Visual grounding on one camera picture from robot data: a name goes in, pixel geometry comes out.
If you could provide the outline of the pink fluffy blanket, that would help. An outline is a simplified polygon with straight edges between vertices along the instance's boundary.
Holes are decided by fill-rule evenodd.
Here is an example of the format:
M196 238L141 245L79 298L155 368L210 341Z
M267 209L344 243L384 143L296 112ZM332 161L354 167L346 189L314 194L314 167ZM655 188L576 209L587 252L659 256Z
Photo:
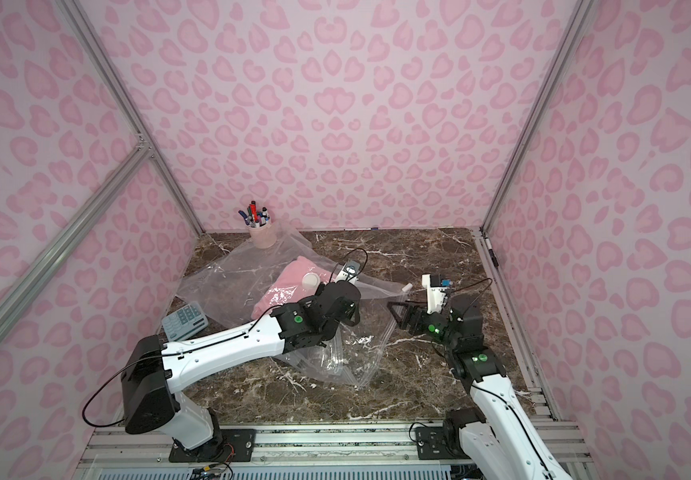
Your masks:
M319 284L328 278L328 271L310 259L298 256L281 270L281 274L263 292L259 302L253 307L251 318L261 316L270 306L295 302L311 296Z

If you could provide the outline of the clear plastic vacuum bag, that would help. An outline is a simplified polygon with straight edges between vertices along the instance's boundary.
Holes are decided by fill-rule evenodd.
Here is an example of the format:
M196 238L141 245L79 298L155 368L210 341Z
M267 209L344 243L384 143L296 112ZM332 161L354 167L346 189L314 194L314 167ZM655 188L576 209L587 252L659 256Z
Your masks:
M225 256L185 276L176 297L196 303L223 330L255 320L273 305L299 303L319 286L335 280L342 266L317 254L310 241L292 227L271 229L273 244L259 248L247 239ZM316 380L365 387L377 373L395 322L387 303L407 298L401 284L365 272L353 277L361 292L359 323L341 325L331 340L281 354L278 360Z

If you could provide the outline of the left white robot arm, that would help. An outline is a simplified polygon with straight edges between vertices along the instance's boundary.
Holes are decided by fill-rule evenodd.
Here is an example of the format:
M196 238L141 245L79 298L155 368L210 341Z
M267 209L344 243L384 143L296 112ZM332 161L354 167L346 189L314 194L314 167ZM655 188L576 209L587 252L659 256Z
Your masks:
M223 332L166 343L156 335L139 340L120 374L125 432L161 432L187 455L217 456L225 442L218 420L185 389L247 362L325 346L339 326L359 323L359 303L359 288L339 280Z

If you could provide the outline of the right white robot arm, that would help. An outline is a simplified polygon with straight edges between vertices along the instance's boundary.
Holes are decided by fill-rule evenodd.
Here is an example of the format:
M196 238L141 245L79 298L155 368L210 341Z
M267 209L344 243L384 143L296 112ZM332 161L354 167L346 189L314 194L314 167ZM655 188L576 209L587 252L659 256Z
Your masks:
M503 362L485 343L483 314L470 295L389 302L397 327L443 348L453 377L475 406L447 412L447 449L473 460L485 479L569 479L517 399Z

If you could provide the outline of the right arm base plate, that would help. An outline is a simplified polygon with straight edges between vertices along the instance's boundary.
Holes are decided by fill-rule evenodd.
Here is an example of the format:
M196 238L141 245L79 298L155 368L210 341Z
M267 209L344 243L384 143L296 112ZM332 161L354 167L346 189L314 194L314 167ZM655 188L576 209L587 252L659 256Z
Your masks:
M409 439L417 448L419 460L469 460L442 425L413 422L409 427Z

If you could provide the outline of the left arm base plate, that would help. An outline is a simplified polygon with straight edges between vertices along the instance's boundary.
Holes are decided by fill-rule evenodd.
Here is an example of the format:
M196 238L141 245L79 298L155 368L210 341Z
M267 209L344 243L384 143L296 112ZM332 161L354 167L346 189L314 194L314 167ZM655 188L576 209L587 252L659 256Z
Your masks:
M218 428L215 432L204 428L178 432L173 437L170 463L249 462L257 431L255 429Z

